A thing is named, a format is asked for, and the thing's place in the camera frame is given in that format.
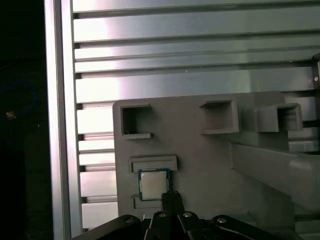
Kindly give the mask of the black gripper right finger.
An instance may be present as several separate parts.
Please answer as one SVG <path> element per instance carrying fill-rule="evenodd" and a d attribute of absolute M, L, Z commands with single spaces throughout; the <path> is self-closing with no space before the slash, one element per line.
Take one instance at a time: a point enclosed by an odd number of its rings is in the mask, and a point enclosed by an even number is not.
<path fill-rule="evenodd" d="M 210 220 L 200 219 L 184 208 L 178 191 L 172 193 L 172 210 L 189 240 L 293 240 L 289 230 L 267 231 L 228 215 L 217 215 Z"/>

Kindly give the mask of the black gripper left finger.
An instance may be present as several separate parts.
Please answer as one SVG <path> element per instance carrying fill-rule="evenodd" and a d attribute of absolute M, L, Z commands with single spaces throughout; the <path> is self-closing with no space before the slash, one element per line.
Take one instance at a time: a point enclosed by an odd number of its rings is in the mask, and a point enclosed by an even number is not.
<path fill-rule="evenodd" d="M 161 210 L 151 219 L 140 220 L 133 215 L 122 215 L 86 231 L 74 240 L 169 240 L 173 227 L 174 194 L 163 193 Z"/>

